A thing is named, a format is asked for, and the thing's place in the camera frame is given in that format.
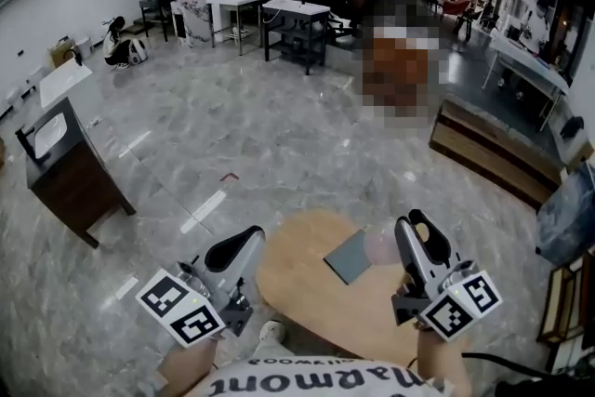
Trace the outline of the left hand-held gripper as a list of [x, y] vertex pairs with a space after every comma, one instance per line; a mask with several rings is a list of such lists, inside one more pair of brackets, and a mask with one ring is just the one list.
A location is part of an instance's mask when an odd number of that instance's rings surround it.
[[176, 261], [160, 269], [136, 294], [136, 301], [184, 348], [225, 329], [238, 337], [253, 314], [242, 286], [265, 244], [265, 232], [253, 225], [212, 245], [205, 266]]

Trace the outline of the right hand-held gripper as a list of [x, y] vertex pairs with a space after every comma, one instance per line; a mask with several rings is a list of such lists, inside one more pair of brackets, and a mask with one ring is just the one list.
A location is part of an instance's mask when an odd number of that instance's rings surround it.
[[460, 263], [457, 249], [434, 221], [420, 209], [398, 218], [395, 238], [401, 260], [415, 290], [403, 287], [392, 297], [398, 325], [412, 319], [450, 342], [502, 304], [487, 271], [474, 261]]

